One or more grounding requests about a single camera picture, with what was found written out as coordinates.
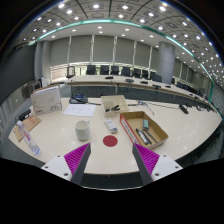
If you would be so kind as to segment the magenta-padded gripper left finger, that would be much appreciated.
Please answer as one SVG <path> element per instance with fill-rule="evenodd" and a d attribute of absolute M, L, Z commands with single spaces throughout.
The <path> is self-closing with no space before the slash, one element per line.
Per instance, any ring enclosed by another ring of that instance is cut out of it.
<path fill-rule="evenodd" d="M 66 155 L 54 157 L 42 169 L 80 185 L 90 154 L 91 145 L 87 143 L 70 151 Z"/>

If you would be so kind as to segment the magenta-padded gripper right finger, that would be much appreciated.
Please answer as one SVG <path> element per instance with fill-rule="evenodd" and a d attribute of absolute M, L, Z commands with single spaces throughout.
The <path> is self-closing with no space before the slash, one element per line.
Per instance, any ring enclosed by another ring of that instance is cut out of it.
<path fill-rule="evenodd" d="M 164 178 L 182 169 L 182 167 L 168 155 L 158 155 L 157 153 L 136 143 L 133 144 L 132 153 L 135 157 L 144 185 Z"/>

